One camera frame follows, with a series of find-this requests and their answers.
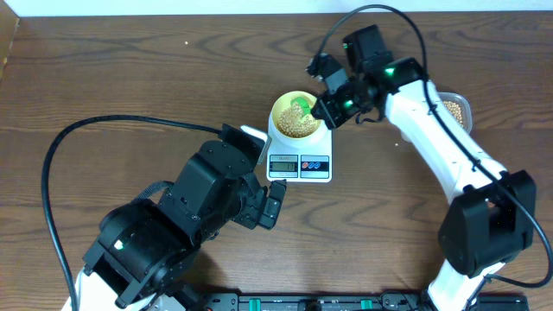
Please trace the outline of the green plastic scoop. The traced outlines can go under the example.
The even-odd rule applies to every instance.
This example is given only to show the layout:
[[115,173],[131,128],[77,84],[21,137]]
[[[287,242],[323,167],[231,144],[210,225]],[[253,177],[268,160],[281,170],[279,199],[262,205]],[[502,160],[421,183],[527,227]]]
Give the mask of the green plastic scoop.
[[304,97],[296,97],[290,101],[292,107],[299,108],[301,111],[302,117],[305,117],[311,113],[311,106],[309,102]]

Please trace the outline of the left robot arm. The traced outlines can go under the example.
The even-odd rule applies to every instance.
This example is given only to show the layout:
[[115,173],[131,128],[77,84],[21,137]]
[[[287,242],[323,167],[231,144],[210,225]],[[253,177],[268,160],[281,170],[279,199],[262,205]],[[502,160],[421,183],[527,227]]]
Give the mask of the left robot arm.
[[225,124],[176,181],[154,183],[109,212],[83,257],[76,296],[64,308],[146,310],[179,289],[201,245],[228,222],[272,229],[287,185],[273,181],[263,187],[254,173],[270,143],[263,131]]

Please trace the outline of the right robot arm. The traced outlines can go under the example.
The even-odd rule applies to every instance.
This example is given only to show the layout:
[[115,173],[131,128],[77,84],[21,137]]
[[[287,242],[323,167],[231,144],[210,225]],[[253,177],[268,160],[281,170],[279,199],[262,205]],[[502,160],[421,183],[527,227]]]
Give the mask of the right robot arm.
[[429,165],[449,209],[438,243],[445,261],[424,310],[466,310],[495,272],[533,242],[536,185],[509,173],[457,123],[414,58],[396,60],[377,26],[344,38],[350,70],[319,52],[307,72],[326,85],[311,113],[334,130],[372,109],[395,125]]

